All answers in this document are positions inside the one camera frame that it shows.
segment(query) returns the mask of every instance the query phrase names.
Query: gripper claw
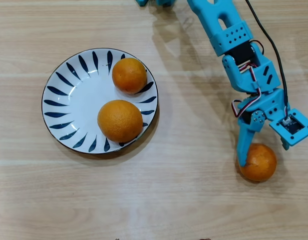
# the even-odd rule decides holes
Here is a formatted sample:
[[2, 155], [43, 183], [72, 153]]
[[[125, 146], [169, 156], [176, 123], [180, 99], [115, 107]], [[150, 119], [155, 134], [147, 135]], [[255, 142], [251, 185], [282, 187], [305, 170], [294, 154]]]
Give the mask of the gripper claw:
[[246, 165], [247, 154], [250, 145], [252, 144], [254, 135], [256, 132], [260, 132], [264, 126], [266, 117], [263, 111], [257, 110], [253, 112], [250, 119], [241, 116], [238, 119], [238, 124], [240, 126], [238, 145], [237, 145], [237, 156], [238, 162], [241, 167]]

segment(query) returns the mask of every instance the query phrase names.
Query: orange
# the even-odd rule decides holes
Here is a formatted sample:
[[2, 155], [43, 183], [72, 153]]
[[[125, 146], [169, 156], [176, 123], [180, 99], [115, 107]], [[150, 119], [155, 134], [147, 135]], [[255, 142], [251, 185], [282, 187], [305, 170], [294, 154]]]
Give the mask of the orange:
[[263, 144], [251, 144], [247, 164], [240, 166], [240, 171], [249, 180], [263, 182], [268, 180], [277, 167], [277, 157], [274, 151]]
[[147, 84], [144, 65], [135, 58], [124, 58], [113, 67], [112, 78], [115, 86], [127, 94], [135, 94]]
[[106, 103], [98, 113], [97, 122], [105, 137], [117, 143], [133, 140], [143, 129], [140, 110], [124, 100]]

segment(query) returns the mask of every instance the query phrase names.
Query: red wire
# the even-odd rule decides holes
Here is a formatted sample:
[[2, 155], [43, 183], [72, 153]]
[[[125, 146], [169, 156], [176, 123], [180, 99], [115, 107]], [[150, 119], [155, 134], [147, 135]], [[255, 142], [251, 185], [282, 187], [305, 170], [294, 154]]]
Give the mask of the red wire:
[[[251, 75], [252, 75], [253, 81], [256, 82], [257, 85], [258, 85], [256, 76], [255, 76], [255, 73], [254, 73], [254, 70], [253, 70], [253, 67], [255, 67], [255, 68], [257, 67], [255, 64], [253, 64], [253, 63], [247, 63], [247, 64], [245, 64], [243, 67], [241, 67], [239, 70], [242, 71], [242, 70], [246, 69], [246, 68], [249, 67], [249, 66], [250, 66], [249, 71], [250, 71], [250, 73], [251, 73]], [[233, 109], [233, 112], [234, 112], [235, 117], [237, 117], [237, 118], [241, 117], [241, 115], [245, 112], [245, 110], [246, 110], [247, 108], [249, 108], [252, 104], [254, 104], [255, 102], [257, 102], [257, 101], [261, 98], [262, 92], [261, 92], [261, 90], [260, 90], [260, 88], [259, 88], [259, 85], [258, 85], [258, 88], [257, 88], [257, 94], [258, 94], [258, 97], [255, 98], [254, 100], [250, 101], [248, 104], [246, 104], [239, 112], [237, 112], [234, 103], [237, 103], [237, 102], [240, 102], [240, 103], [241, 103], [242, 101], [241, 101], [241, 100], [238, 100], [238, 99], [233, 100], [233, 102], [232, 102], [232, 109]]]

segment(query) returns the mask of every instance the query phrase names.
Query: wire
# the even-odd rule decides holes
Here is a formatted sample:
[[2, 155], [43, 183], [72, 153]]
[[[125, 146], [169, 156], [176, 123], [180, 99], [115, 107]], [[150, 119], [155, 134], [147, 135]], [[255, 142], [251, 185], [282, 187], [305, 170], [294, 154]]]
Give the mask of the wire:
[[266, 37], [268, 38], [268, 40], [270, 41], [270, 43], [273, 46], [273, 49], [275, 51], [275, 54], [277, 56], [277, 60], [278, 60], [278, 65], [279, 65], [279, 69], [280, 69], [280, 74], [282, 76], [282, 81], [283, 81], [283, 86], [284, 86], [284, 102], [285, 102], [285, 112], [286, 112], [286, 118], [288, 117], [288, 91], [287, 91], [287, 83], [286, 83], [286, 78], [285, 78], [285, 74], [284, 74], [284, 70], [283, 70], [283, 64], [282, 64], [282, 60], [280, 58], [279, 52], [276, 48], [276, 45], [274, 43], [274, 41], [272, 40], [272, 38], [269, 36], [269, 34], [266, 32], [266, 30], [264, 29], [263, 25], [261, 24], [260, 20], [258, 19], [253, 6], [250, 4], [249, 0], [246, 0], [246, 3], [248, 5], [248, 7], [250, 8], [250, 11], [252, 12], [252, 14], [254, 15], [254, 18], [258, 24], [258, 26], [261, 28], [261, 30], [263, 31], [263, 33], [266, 35]]
[[253, 105], [255, 102], [257, 102], [262, 96], [262, 91], [260, 90], [260, 87], [258, 85], [256, 76], [255, 76], [255, 73], [254, 73], [254, 69], [253, 69], [253, 68], [256, 68], [257, 66], [254, 65], [253, 63], [249, 62], [249, 63], [245, 64], [244, 66], [242, 66], [241, 68], [239, 68], [239, 70], [240, 71], [245, 70], [247, 67], [250, 67], [249, 71], [252, 75], [253, 81], [257, 83], [257, 86], [258, 86], [257, 87], [257, 94], [258, 94], [258, 96], [255, 99], [251, 100], [249, 103], [247, 103], [239, 112], [237, 112], [237, 110], [236, 110], [235, 103], [241, 103], [242, 101], [239, 100], [239, 99], [233, 100], [232, 109], [233, 109], [235, 117], [237, 117], [237, 118], [240, 118], [241, 115], [246, 111], [246, 109], [249, 108], [251, 105]]
[[252, 41], [250, 41], [251, 43], [252, 42], [257, 42], [257, 43], [259, 43], [259, 45], [260, 46], [262, 46], [262, 48], [263, 48], [263, 50], [262, 50], [262, 55], [264, 55], [265, 54], [265, 48], [264, 48], [264, 45], [260, 42], [260, 41], [258, 41], [258, 40], [252, 40]]

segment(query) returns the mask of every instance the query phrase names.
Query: plate rim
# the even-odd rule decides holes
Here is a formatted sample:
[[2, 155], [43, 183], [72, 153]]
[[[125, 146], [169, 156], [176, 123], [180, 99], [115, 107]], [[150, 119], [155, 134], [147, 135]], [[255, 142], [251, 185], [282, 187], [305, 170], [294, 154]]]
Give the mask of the plate rim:
[[[60, 140], [58, 140], [53, 134], [52, 132], [50, 131], [50, 129], [48, 128], [47, 124], [46, 124], [46, 121], [45, 121], [45, 118], [44, 118], [44, 113], [43, 113], [43, 97], [44, 97], [44, 93], [45, 93], [45, 90], [46, 90], [46, 87], [47, 87], [47, 84], [50, 80], [50, 78], [53, 76], [53, 74], [57, 71], [57, 69], [63, 65], [65, 62], [67, 62], [69, 59], [71, 59], [72, 57], [76, 56], [76, 55], [79, 55], [81, 53], [84, 53], [84, 52], [87, 52], [87, 51], [91, 51], [91, 50], [100, 50], [100, 49], [108, 49], [108, 50], [116, 50], [116, 51], [120, 51], [122, 53], [126, 53], [126, 54], [129, 54], [131, 55], [132, 57], [134, 57], [135, 59], [139, 60], [145, 67], [146, 69], [148, 69], [149, 73], [152, 75], [153, 77], [153, 81], [154, 81], [154, 84], [155, 84], [155, 87], [156, 87], [156, 93], [157, 93], [157, 103], [156, 103], [156, 109], [155, 109], [155, 113], [154, 113], [154, 116], [153, 116], [153, 119], [152, 121], [149, 123], [149, 125], [147, 126], [147, 129], [141, 133], [137, 138], [135, 138], [133, 141], [131, 141], [128, 145], [125, 145], [125, 146], [121, 146], [121, 148], [119, 149], [116, 149], [116, 150], [113, 150], [113, 151], [108, 151], [108, 152], [99, 152], [99, 153], [92, 153], [92, 152], [83, 152], [83, 151], [79, 151], [79, 150], [76, 150], [76, 149], [73, 149], [73, 148], [70, 148], [69, 146], [66, 146], [65, 144], [63, 144]], [[152, 72], [150, 71], [150, 69], [140, 60], [138, 59], [137, 57], [135, 57], [134, 55], [128, 53], [128, 52], [125, 52], [123, 50], [119, 50], [119, 49], [115, 49], [115, 48], [110, 48], [110, 47], [98, 47], [98, 48], [91, 48], [91, 49], [87, 49], [87, 50], [84, 50], [84, 51], [81, 51], [81, 52], [78, 52], [72, 56], [70, 56], [69, 58], [67, 58], [65, 61], [63, 61], [60, 65], [58, 65], [55, 70], [51, 73], [51, 75], [49, 76], [45, 86], [44, 86], [44, 90], [43, 90], [43, 93], [42, 93], [42, 98], [41, 98], [41, 104], [40, 104], [40, 108], [41, 108], [41, 113], [42, 113], [42, 117], [43, 117], [43, 120], [44, 120], [44, 124], [47, 128], [47, 130], [49, 131], [49, 133], [53, 136], [53, 138], [58, 142], [60, 143], [61, 145], [63, 145], [64, 147], [66, 147], [67, 149], [70, 149], [74, 152], [77, 152], [77, 153], [80, 153], [80, 154], [87, 154], [87, 155], [106, 155], [106, 154], [111, 154], [111, 153], [115, 153], [115, 152], [118, 152], [126, 147], [129, 147], [131, 146], [133, 143], [135, 143], [137, 140], [139, 140], [144, 134], [145, 132], [147, 132], [147, 130], [149, 129], [149, 127], [152, 125], [153, 121], [154, 121], [154, 118], [156, 117], [156, 113], [157, 113], [157, 109], [158, 109], [158, 99], [159, 99], [159, 96], [158, 96], [158, 88], [157, 88], [157, 84], [156, 84], [156, 80], [154, 78], [154, 75], [152, 74]]]

